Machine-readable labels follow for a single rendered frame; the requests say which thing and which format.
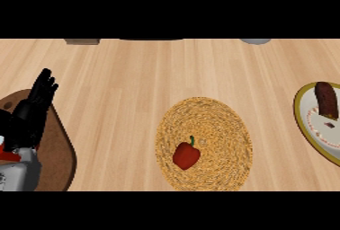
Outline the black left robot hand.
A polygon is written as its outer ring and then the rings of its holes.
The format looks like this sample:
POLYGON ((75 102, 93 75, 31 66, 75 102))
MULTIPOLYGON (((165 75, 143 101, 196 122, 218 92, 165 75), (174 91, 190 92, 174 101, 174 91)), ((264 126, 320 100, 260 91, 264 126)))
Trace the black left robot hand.
POLYGON ((38 145, 57 88, 51 71, 44 68, 33 81, 29 95, 19 101, 13 112, 0 109, 0 136, 4 138, 5 152, 38 145))

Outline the round woven straw placemat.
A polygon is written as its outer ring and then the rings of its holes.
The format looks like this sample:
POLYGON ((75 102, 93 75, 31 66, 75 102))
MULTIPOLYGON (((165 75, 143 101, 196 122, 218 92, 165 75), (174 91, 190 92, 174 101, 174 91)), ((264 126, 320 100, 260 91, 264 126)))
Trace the round woven straw placemat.
POLYGON ((165 112, 155 135, 155 157, 175 190, 237 190, 252 165, 252 143, 242 119, 220 101, 192 97, 165 112), (172 163, 177 146, 201 152, 186 170, 172 163))

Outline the white bowl with gold rim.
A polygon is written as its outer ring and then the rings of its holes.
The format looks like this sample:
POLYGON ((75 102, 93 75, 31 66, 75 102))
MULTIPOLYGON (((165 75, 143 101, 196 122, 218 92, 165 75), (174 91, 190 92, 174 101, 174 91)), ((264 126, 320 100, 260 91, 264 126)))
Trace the white bowl with gold rim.
POLYGON ((294 120, 316 151, 340 166, 340 84, 331 83, 337 96, 338 120, 319 115, 314 86, 314 83, 305 84, 295 93, 294 120))

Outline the brown wooden cutting board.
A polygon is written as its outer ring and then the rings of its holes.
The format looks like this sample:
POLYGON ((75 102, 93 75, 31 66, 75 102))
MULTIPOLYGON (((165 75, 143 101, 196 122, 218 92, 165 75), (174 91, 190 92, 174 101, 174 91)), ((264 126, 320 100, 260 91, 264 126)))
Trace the brown wooden cutting board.
MULTIPOLYGON (((0 100, 0 109, 11 112, 19 101, 28 97, 29 92, 29 89, 20 90, 4 97, 0 100)), ((2 144, 4 138, 0 136, 0 145, 2 144)), ((39 180, 35 191, 65 191, 72 183, 76 156, 53 106, 50 106, 47 110, 44 134, 35 151, 41 163, 39 180)), ((0 160, 0 164, 10 163, 14 162, 0 160)))

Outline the red object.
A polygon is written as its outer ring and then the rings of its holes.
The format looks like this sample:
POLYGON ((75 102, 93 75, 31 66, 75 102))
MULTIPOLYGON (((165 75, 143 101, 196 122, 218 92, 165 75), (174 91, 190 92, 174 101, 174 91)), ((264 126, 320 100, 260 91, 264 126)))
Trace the red object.
POLYGON ((4 145, 0 145, 0 160, 17 162, 20 160, 20 156, 11 152, 4 151, 4 145))

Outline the tan box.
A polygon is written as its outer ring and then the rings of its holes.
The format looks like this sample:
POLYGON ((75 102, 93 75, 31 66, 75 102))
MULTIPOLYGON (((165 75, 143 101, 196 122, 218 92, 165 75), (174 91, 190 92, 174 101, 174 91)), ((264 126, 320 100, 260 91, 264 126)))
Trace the tan box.
POLYGON ((97 45, 100 39, 65 39, 67 45, 97 45))

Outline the red bell pepper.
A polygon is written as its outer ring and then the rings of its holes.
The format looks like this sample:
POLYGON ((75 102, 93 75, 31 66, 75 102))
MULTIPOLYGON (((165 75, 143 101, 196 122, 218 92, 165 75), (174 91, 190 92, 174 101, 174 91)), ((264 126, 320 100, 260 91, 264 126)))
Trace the red bell pepper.
POLYGON ((189 142, 181 142, 172 153, 172 163, 183 171, 196 164, 201 158, 201 151, 193 144, 195 138, 189 137, 189 142))

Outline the grey round object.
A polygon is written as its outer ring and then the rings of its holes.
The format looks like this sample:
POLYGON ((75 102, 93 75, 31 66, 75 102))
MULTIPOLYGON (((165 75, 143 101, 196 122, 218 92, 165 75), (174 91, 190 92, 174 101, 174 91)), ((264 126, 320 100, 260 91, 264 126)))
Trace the grey round object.
POLYGON ((261 45, 270 42, 270 39, 240 39, 242 42, 252 45, 261 45))

